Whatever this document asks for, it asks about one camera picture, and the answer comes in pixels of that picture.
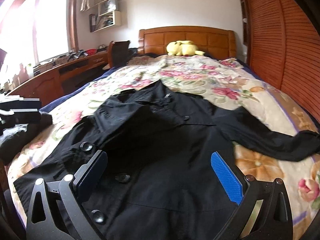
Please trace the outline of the black trench coat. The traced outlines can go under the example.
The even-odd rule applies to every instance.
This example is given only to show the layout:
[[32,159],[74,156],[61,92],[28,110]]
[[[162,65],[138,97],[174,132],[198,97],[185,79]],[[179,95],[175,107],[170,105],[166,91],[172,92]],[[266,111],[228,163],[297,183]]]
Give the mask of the black trench coat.
[[319,151],[315,132],[274,132],[244,107],[226,110],[157,81],[109,97],[38,167],[15,180],[24,209],[37,178],[60,180],[89,161],[83,142],[108,157],[84,203],[87,213],[106,216],[98,226],[106,239],[213,239],[236,208],[212,169],[214,152],[234,163],[235,142],[286,161]]

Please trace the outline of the dark grey folded garment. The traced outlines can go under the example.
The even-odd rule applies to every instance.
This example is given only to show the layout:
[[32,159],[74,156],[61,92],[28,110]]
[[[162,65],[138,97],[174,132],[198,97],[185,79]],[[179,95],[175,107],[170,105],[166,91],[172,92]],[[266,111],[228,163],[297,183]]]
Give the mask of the dark grey folded garment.
[[8,165],[25,145],[53,124],[53,118],[49,113],[40,113],[41,118],[38,123],[18,124],[4,130],[1,135],[1,161],[4,165]]

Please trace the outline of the navy bed sheet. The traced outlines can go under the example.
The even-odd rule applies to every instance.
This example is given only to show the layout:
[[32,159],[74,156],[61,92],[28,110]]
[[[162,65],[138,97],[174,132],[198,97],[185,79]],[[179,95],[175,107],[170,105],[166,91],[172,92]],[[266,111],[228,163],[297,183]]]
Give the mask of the navy bed sheet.
[[42,107],[40,109],[41,112],[46,112],[49,113],[50,111],[52,111],[54,108],[56,108],[57,106],[59,106],[60,104],[62,104],[63,102],[65,102],[66,100],[72,98],[73,96],[75,96],[76,94],[79,94],[81,91],[83,91],[87,86],[89,86],[89,84],[91,82],[94,81],[98,81],[104,78],[107,78],[108,76],[110,76],[112,73],[114,73],[115,71],[117,71],[118,69],[120,69],[121,67],[113,67],[111,69],[109,69],[107,72],[105,72],[102,76],[97,77],[96,79],[94,79],[93,81],[89,81],[88,83],[86,83],[85,85],[83,85],[82,87],[80,87],[79,89],[77,89],[76,91],[69,93],[67,95],[64,95],[54,101],[52,101],[51,103],[47,104],[46,106]]

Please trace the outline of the wooden desk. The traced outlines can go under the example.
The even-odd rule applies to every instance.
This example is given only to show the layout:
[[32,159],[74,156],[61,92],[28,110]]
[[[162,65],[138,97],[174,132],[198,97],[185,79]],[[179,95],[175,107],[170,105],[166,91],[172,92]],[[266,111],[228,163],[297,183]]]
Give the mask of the wooden desk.
[[70,94],[106,72],[107,51],[53,67],[13,89],[9,95],[39,98],[46,106]]

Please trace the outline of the window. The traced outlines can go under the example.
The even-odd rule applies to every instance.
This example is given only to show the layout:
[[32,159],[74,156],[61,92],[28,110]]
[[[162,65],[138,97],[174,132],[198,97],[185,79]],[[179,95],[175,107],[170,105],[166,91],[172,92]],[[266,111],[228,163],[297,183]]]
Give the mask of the window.
[[1,0],[1,82],[78,49],[76,0]]

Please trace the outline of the wooden chair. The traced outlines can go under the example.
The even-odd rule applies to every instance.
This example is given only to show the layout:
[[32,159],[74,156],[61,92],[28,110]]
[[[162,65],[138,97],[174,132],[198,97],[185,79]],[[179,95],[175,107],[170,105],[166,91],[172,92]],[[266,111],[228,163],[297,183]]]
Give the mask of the wooden chair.
[[107,49],[107,60],[111,68],[122,67],[129,58],[130,41],[111,41]]

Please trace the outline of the floral blanket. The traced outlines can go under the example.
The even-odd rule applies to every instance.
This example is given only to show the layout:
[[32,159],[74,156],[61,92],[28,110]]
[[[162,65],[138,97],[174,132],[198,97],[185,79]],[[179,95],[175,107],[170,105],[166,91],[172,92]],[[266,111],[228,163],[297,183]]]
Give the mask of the floral blanket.
[[[204,56],[135,57],[127,66],[89,83],[65,102],[48,107],[52,126],[24,146],[7,168],[11,197],[22,220],[27,217],[14,181],[40,165],[62,137],[109,96],[128,89],[139,90],[157,80],[173,91],[200,95],[221,108],[243,106],[273,131],[289,135],[317,131],[315,121],[293,99],[256,79],[234,58],[216,61]],[[266,181],[283,179],[292,210],[293,237],[302,237],[319,210],[319,155],[300,162],[279,161],[236,145],[235,158],[244,174]]]

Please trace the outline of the wooden louvered wardrobe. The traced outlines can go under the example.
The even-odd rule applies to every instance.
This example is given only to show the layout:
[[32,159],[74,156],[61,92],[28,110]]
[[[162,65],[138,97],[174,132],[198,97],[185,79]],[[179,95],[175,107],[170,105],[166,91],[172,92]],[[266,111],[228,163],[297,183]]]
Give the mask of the wooden louvered wardrobe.
[[248,64],[319,123],[319,33],[295,0],[244,0]]

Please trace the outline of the wooden headboard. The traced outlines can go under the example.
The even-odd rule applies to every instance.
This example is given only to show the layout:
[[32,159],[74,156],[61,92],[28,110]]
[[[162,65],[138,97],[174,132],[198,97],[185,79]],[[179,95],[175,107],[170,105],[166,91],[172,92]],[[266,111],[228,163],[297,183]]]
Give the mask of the wooden headboard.
[[237,55],[234,31],[188,25],[141,29],[139,31],[138,53],[166,54],[167,45],[179,40],[194,42],[199,50],[218,60]]

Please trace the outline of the yellow plush toy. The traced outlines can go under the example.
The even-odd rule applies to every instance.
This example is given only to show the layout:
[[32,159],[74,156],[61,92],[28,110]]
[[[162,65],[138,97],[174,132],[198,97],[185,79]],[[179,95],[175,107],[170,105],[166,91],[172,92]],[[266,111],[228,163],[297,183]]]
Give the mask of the yellow plush toy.
[[170,56],[194,56],[205,54],[200,51],[193,41],[175,41],[170,42],[166,47],[167,53]]

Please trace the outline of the white wall shelf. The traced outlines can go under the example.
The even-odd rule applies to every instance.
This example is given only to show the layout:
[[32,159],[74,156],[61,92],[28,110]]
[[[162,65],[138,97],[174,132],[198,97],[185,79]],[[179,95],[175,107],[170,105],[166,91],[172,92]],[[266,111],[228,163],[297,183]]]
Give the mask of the white wall shelf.
[[90,32],[121,26],[120,0],[94,0],[94,12],[89,15]]

